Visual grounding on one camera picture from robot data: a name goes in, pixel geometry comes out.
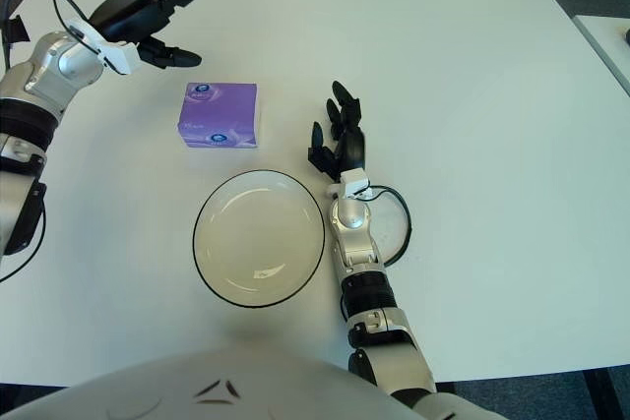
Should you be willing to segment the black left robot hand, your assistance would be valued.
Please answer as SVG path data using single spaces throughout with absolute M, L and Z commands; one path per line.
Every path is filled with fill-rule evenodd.
M 108 41 L 137 47 L 142 61 L 161 69 L 192 68 L 201 64 L 198 54 L 170 47 L 155 37 L 177 7 L 194 0 L 105 0 L 91 14 L 90 24 Z

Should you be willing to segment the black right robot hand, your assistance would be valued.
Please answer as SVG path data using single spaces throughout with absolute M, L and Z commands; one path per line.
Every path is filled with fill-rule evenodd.
M 314 121 L 307 158 L 318 171 L 339 182 L 343 172 L 365 168 L 365 137 L 360 128 L 360 100 L 339 81 L 332 82 L 332 92 L 335 98 L 327 99 L 326 111 L 336 146 L 331 150 L 324 145 L 322 126 Z

